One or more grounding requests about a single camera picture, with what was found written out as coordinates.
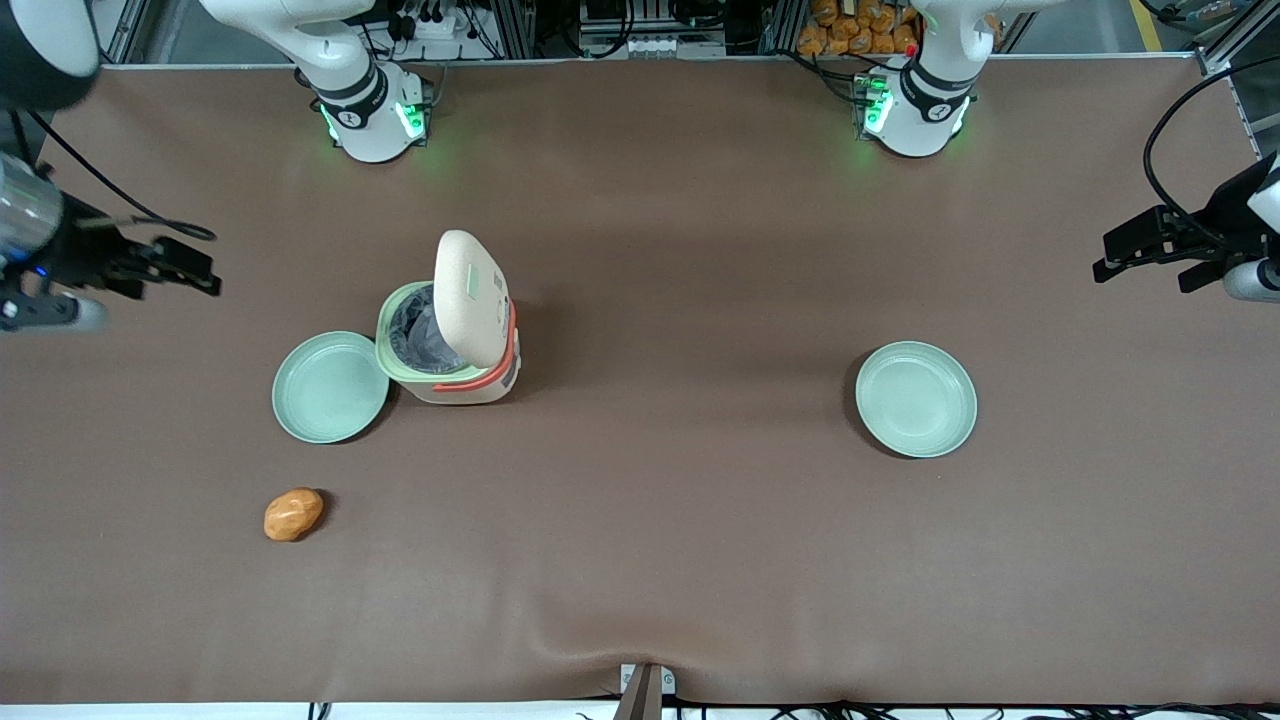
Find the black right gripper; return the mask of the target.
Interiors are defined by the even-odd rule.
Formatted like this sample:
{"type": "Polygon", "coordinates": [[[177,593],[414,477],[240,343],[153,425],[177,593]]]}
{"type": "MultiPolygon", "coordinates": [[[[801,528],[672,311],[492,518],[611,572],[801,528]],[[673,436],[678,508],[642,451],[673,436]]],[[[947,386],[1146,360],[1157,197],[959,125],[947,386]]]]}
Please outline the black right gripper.
{"type": "Polygon", "coordinates": [[[45,282],[101,290],[127,299],[146,297],[151,284],[221,295],[212,259],[178,240],[159,236],[150,247],[124,237],[106,214],[70,195],[63,197],[60,224],[40,251],[45,282]]]}

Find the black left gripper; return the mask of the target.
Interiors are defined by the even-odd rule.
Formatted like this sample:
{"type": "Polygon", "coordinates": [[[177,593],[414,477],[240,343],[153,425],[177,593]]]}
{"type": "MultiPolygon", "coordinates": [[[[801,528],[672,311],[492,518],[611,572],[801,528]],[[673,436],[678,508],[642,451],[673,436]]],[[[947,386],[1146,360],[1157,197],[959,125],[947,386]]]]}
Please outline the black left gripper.
{"type": "MultiPolygon", "coordinates": [[[[1102,284],[1125,270],[1165,264],[1167,208],[1152,206],[1103,234],[1103,256],[1092,265],[1094,283],[1102,284]]],[[[1215,255],[1207,260],[1216,272],[1258,260],[1277,260],[1279,159],[1270,152],[1221,183],[1192,218],[1215,255]]]]}

